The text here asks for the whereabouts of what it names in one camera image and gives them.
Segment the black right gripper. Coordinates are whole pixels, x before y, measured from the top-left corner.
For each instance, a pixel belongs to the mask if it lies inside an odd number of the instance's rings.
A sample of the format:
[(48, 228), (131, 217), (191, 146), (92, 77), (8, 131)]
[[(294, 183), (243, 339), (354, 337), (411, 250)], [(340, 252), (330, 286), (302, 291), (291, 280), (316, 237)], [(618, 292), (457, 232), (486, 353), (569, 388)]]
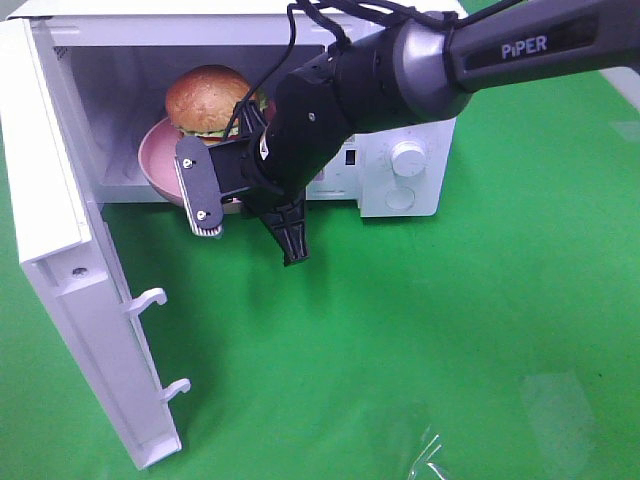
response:
[(306, 197), (311, 180), (350, 136), (333, 94), (286, 94), (267, 119), (257, 102), (239, 102), (233, 141), (209, 149), (221, 202), (240, 198), (267, 228), (283, 264), (309, 258)]

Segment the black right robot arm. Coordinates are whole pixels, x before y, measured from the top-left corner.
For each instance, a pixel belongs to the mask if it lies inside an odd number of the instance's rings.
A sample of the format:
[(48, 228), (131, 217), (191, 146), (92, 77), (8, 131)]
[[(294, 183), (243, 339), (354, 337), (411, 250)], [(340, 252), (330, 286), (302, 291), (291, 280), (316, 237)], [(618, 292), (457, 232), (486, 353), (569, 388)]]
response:
[(334, 35), (327, 51), (288, 73), (268, 125), (214, 146), (212, 207), (239, 198), (287, 263), (308, 255), (304, 189), (354, 134), (448, 120), (480, 90), (639, 59), (635, 1), (500, 1), (468, 17), (389, 1), (334, 8), (379, 25), (351, 40), (326, 3), (296, 8)]

